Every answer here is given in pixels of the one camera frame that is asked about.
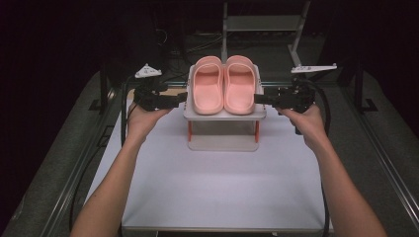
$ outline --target white bracket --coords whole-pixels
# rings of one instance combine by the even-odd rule
[[[305,73],[305,72],[316,72],[316,71],[325,71],[336,69],[336,63],[333,63],[331,66],[301,66],[293,67],[291,73]]]
[[[161,70],[156,70],[148,66],[148,63],[145,63],[145,65],[135,73],[135,78],[160,76],[161,74]]]

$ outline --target human arm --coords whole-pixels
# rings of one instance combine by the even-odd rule
[[[355,187],[324,131],[320,109],[305,113],[277,109],[302,133],[317,158],[320,177],[337,236],[386,236],[376,214]]]
[[[170,112],[146,112],[136,104],[129,111],[126,141],[104,180],[77,216],[70,236],[114,237],[117,234],[139,148],[157,121]]]

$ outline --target pink slipper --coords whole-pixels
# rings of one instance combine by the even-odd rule
[[[234,115],[252,114],[255,109],[256,73],[253,62],[234,55],[224,67],[224,108]]]
[[[216,56],[203,57],[192,73],[195,112],[203,116],[217,114],[223,108],[221,60]]]

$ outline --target forearm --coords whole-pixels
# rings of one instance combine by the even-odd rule
[[[72,236],[115,236],[126,207],[140,145],[126,140],[104,180],[80,211]]]
[[[327,138],[313,148],[337,236],[386,236],[377,216],[359,193]]]

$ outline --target white table surface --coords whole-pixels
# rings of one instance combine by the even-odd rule
[[[155,230],[291,231],[323,228],[317,162],[285,117],[267,107],[254,152],[192,151],[183,105],[142,145],[123,227]],[[121,116],[88,197],[121,148]]]

